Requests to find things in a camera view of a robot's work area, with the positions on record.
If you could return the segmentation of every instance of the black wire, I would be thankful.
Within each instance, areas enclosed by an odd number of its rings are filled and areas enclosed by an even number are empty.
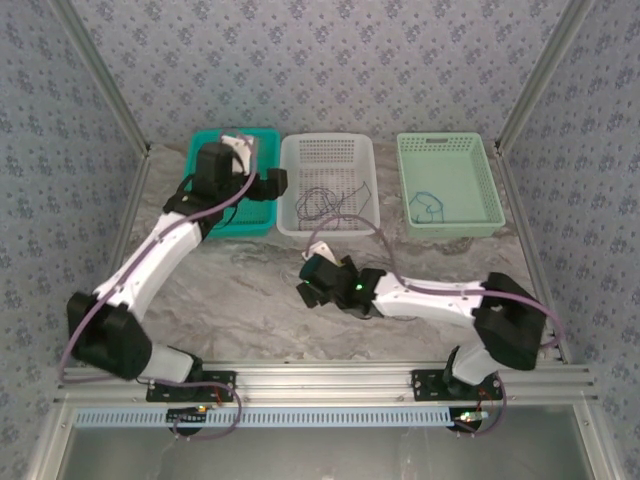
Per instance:
[[[233,213],[231,214],[231,217],[229,217],[229,220],[227,220],[227,223],[225,223],[224,225],[222,225],[219,228],[216,228],[216,230],[220,230],[221,228],[226,227],[227,225],[229,225],[231,223],[231,221],[235,218],[236,213],[238,213],[238,205],[234,205],[233,207]]]
[[[341,193],[340,197],[338,197],[338,195],[334,191],[325,187],[312,187],[306,190],[300,196],[295,205],[296,213],[298,214],[298,228],[302,230],[302,222],[313,222],[322,220],[323,217],[331,213],[341,214],[342,208],[344,207],[346,201],[357,195],[358,192],[360,192],[362,189],[366,189],[369,193],[369,196],[360,208],[358,212],[359,215],[360,213],[362,213],[367,203],[369,203],[369,200],[373,196],[371,190],[369,189],[369,186],[367,185],[367,182],[362,182],[362,185],[349,195],[345,195],[344,192]],[[312,211],[310,212],[309,201],[312,199],[312,197],[316,197],[317,200],[313,202],[311,208]],[[341,218],[338,218],[338,222],[334,230],[338,230],[340,228],[340,221]]]
[[[182,182],[180,182],[180,185],[178,185],[177,191],[184,190],[186,186],[189,185],[189,182],[191,181],[192,178],[193,178],[193,173],[184,177],[184,180],[182,180]]]

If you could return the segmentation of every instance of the light green plastic basket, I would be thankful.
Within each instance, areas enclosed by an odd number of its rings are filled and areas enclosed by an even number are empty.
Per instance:
[[[411,237],[488,237],[504,212],[477,133],[401,133],[398,168]]]

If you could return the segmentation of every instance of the blue wire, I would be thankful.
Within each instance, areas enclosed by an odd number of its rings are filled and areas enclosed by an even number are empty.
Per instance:
[[[427,199],[435,200],[435,202],[437,202],[437,204],[439,205],[439,207],[440,207],[440,208],[439,208],[439,209],[437,209],[437,210],[434,210],[434,209],[433,209],[433,206],[434,206],[434,205],[433,205],[433,202],[431,202],[431,201],[429,201],[429,200],[426,200],[426,201],[427,201],[427,202],[429,202],[429,203],[424,203],[424,201],[421,201],[421,200],[422,200],[422,198],[421,198],[421,197],[427,197]],[[427,220],[427,221],[421,221],[421,220],[420,220],[420,214],[418,214],[418,216],[417,216],[417,217],[415,217],[415,218],[411,217],[411,220],[412,220],[414,223],[423,223],[423,224],[426,224],[426,223],[434,223],[434,222],[444,223],[444,204],[440,201],[440,199],[439,199],[438,197],[436,197],[435,195],[433,195],[433,194],[431,194],[431,193],[429,193],[429,192],[417,192],[417,193],[413,196],[413,198],[409,201],[409,207],[411,207],[411,205],[412,205],[414,202],[417,202],[417,203],[419,203],[420,205],[425,206],[425,207],[426,207],[426,208],[425,208],[426,213],[428,213],[429,215],[431,215],[431,218],[430,218],[429,220]],[[441,214],[441,215],[440,215],[440,219],[439,219],[439,220],[438,220],[438,219],[436,219],[436,217],[435,217],[435,215],[436,215],[436,214],[438,214],[438,213],[440,213],[440,214]]]

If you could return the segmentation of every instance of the blue floral wallpaper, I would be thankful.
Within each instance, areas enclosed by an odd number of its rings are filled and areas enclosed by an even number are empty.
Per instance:
[[[137,159],[47,2],[0,2],[0,478],[25,473],[66,299],[101,279]]]
[[[498,136],[565,0],[74,0],[148,141]]]
[[[577,361],[640,478],[640,4],[600,0],[508,153]]]

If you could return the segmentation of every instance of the white cable tray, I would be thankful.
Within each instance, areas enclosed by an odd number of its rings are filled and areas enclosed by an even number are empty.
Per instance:
[[[237,409],[209,410],[202,423],[179,426],[225,427]],[[167,427],[166,408],[79,408],[76,428]],[[453,422],[448,407],[386,408],[244,408],[238,427],[442,427]]]

